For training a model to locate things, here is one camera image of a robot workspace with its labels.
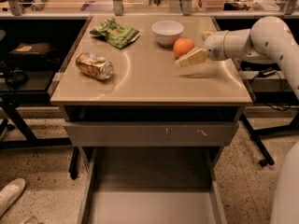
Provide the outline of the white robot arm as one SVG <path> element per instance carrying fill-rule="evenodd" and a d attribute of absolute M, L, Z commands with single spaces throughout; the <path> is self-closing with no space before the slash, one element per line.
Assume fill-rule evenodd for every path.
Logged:
<path fill-rule="evenodd" d="M 278 17 L 263 17 L 249 29 L 206 34 L 204 46 L 178 57 L 176 66 L 187 67 L 207 59 L 275 63 L 299 98 L 299 45 Z M 299 143 L 290 148 L 280 168 L 270 224 L 299 224 Z"/>

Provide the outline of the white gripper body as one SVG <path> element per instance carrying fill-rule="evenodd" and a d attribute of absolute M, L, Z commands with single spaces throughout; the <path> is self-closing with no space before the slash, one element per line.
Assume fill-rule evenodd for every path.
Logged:
<path fill-rule="evenodd" d="M 206 36 L 204 47 L 210 60 L 224 61 L 227 59 L 224 50 L 224 40 L 226 35 L 227 31 L 219 31 Z"/>

